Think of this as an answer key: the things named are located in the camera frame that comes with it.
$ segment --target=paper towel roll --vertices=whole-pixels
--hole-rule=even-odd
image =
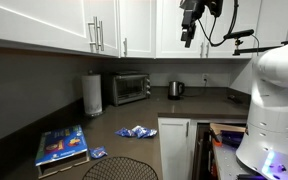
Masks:
[[[96,116],[102,113],[101,75],[82,76],[85,113]]]

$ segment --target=electric kettle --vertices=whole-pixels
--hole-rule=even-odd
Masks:
[[[171,81],[168,87],[168,99],[179,100],[180,95],[185,91],[185,84],[178,81]]]

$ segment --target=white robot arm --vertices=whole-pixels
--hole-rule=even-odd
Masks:
[[[253,59],[247,131],[236,155],[268,179],[288,179],[288,45]]]

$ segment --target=blue wrapper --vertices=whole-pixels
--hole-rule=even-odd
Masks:
[[[152,137],[157,133],[157,130],[155,129],[148,129],[142,126],[136,126],[132,129],[132,131],[137,135],[137,138]]]
[[[128,130],[126,128],[122,128],[115,132],[115,134],[123,136],[123,137],[133,137],[135,136],[135,133],[131,130]]]
[[[94,158],[94,159],[98,159],[98,158],[101,158],[101,157],[103,157],[105,155],[108,155],[104,146],[97,147],[97,148],[94,148],[94,149],[91,148],[90,149],[90,154],[91,154],[91,157]]]

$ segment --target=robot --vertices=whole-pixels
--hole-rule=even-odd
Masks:
[[[221,8],[222,1],[188,0],[186,4],[191,5],[182,7],[184,35],[194,34],[194,21],[203,13],[194,11],[204,11],[201,6],[209,4],[220,4]],[[236,151],[237,160],[267,179],[288,180],[288,45],[269,50],[252,61],[252,100],[246,131]]]

